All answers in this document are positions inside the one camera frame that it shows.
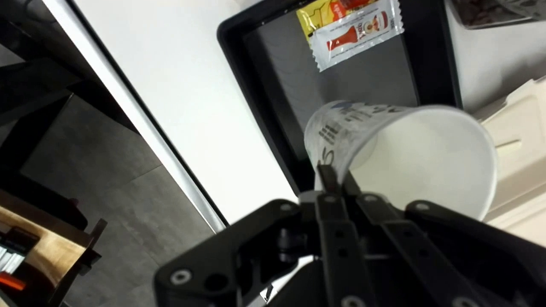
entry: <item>screw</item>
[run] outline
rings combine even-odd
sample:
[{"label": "screw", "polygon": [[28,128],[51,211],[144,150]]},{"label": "screw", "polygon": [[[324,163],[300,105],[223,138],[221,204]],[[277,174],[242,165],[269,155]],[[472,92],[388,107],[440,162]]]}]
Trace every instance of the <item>screw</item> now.
[{"label": "screw", "polygon": [[190,279],[190,272],[187,269],[177,269],[170,274],[172,284],[184,284]]},{"label": "screw", "polygon": [[429,206],[426,203],[417,203],[414,208],[419,209],[419,211],[429,209]]},{"label": "screw", "polygon": [[469,296],[455,296],[450,301],[451,307],[479,307],[472,298]]},{"label": "screw", "polygon": [[364,307],[364,303],[359,296],[347,295],[341,300],[341,307]]},{"label": "screw", "polygon": [[281,206],[279,206],[279,209],[281,211],[289,211],[293,206],[289,204],[289,203],[283,203]]}]

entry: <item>white surface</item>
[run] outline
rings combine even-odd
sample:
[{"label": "white surface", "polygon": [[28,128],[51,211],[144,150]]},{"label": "white surface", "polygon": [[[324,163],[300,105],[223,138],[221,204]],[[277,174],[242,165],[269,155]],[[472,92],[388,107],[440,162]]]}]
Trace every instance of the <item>white surface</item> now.
[{"label": "white surface", "polygon": [[546,80],[528,80],[482,126],[498,151],[498,192],[489,214],[523,206],[546,192]]},{"label": "white surface", "polygon": [[475,119],[453,107],[330,102],[308,121],[305,148],[337,175],[349,168],[361,191],[400,209],[428,199],[481,220],[494,196],[492,143]]},{"label": "white surface", "polygon": [[465,29],[446,0],[462,105],[475,110],[546,75],[546,22]]},{"label": "white surface", "polygon": [[[165,168],[218,228],[185,170],[105,63],[66,0],[44,0]],[[295,199],[216,42],[216,25],[248,0],[78,0],[175,150],[228,221],[272,197]]]},{"label": "white surface", "polygon": [[[530,197],[528,201],[521,203],[520,206],[515,206],[508,209],[503,214],[498,214],[491,220],[486,220],[486,223],[496,226],[496,228],[510,228],[516,223],[532,218],[546,209],[546,192],[537,194],[535,197]],[[535,230],[542,232],[546,223],[540,223]]]},{"label": "white surface", "polygon": [[546,223],[546,206],[542,206],[542,209],[533,213],[532,216],[520,220],[504,230],[546,247],[544,223]]}]

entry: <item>white paper cup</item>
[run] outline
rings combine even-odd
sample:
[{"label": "white paper cup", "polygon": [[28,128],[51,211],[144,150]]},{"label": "white paper cup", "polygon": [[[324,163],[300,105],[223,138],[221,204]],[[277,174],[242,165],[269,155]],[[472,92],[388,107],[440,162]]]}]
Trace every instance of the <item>white paper cup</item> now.
[{"label": "white paper cup", "polygon": [[400,209],[428,199],[482,220],[494,196],[492,143],[453,107],[329,102],[312,114],[303,139],[313,165],[332,165],[339,182],[349,170],[361,191]]}]

